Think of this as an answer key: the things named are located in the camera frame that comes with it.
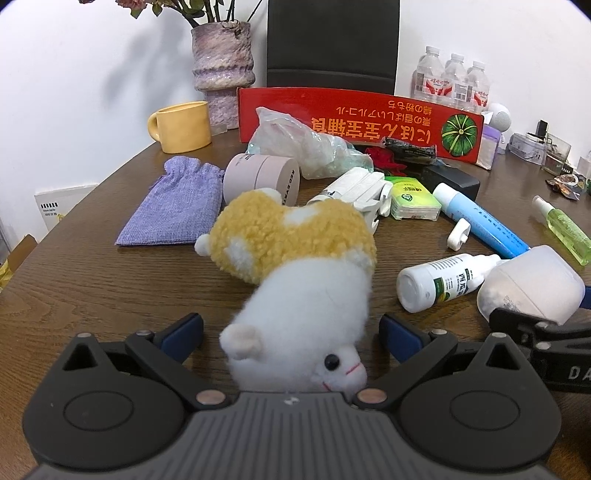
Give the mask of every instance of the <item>stuffed toy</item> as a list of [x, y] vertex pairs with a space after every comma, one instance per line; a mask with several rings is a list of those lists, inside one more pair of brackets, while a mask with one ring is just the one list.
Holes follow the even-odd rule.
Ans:
[[242, 391], [339, 391], [350, 399], [367, 382], [355, 343], [370, 293], [367, 269], [344, 257], [280, 265], [220, 335], [232, 378]]
[[195, 251], [235, 277], [259, 284], [299, 258], [347, 259], [373, 274], [374, 238], [353, 206], [328, 199], [286, 207], [273, 189], [250, 190], [232, 200]]
[[276, 190], [251, 190], [228, 204], [195, 250], [260, 284], [220, 335], [241, 390], [350, 398], [365, 386], [355, 343], [368, 317], [376, 249], [352, 205], [286, 207]]

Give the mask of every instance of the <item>purple container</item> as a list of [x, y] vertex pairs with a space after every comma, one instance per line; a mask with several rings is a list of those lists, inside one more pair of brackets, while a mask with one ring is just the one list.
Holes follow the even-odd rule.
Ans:
[[495, 159], [496, 149], [501, 141], [501, 132], [490, 125], [484, 125], [482, 128], [482, 139], [480, 141], [480, 150], [478, 151], [478, 160], [476, 165], [490, 170]]

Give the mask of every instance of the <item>bottle cap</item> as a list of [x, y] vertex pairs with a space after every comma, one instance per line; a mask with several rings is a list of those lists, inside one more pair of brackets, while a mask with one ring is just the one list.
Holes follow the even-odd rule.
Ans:
[[508, 260], [501, 260], [499, 255], [477, 255], [474, 257], [474, 266], [472, 273], [474, 276], [468, 280], [468, 288], [476, 288], [481, 285], [492, 269], [508, 262]]
[[468, 240], [470, 234], [470, 224], [466, 219], [460, 218], [452, 232], [447, 237], [447, 246], [457, 252]]
[[536, 220], [541, 223], [546, 223], [546, 217], [550, 213], [551, 210], [554, 210], [554, 207], [546, 202], [542, 197], [536, 195], [532, 200], [531, 204], [534, 207], [534, 216]]
[[445, 214], [447, 214], [449, 203], [458, 193], [460, 192], [452, 189], [449, 185], [446, 185], [445, 183], [440, 183], [435, 187], [435, 190], [433, 190], [433, 196], [437, 199], [439, 203], [441, 203], [441, 209]]

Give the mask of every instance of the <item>mug handle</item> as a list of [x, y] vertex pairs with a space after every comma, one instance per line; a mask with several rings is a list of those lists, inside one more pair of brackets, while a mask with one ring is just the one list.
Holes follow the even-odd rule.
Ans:
[[156, 142], [160, 141], [160, 135], [158, 135], [158, 120], [156, 118], [156, 113], [152, 113], [152, 115], [150, 115], [150, 118], [148, 118], [148, 133], [154, 140], [156, 140]]

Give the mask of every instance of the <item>metal screw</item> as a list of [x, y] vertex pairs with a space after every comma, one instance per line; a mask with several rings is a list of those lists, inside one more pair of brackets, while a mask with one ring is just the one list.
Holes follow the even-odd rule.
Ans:
[[363, 403], [375, 405], [386, 401], [388, 395], [384, 390], [380, 390], [379, 388], [365, 388], [357, 393], [357, 398]]
[[548, 348], [550, 348], [550, 343], [549, 342], [538, 342], [535, 344], [535, 347], [538, 350], [547, 350]]
[[201, 405], [219, 405], [226, 400], [226, 395], [219, 390], [203, 390], [195, 398]]

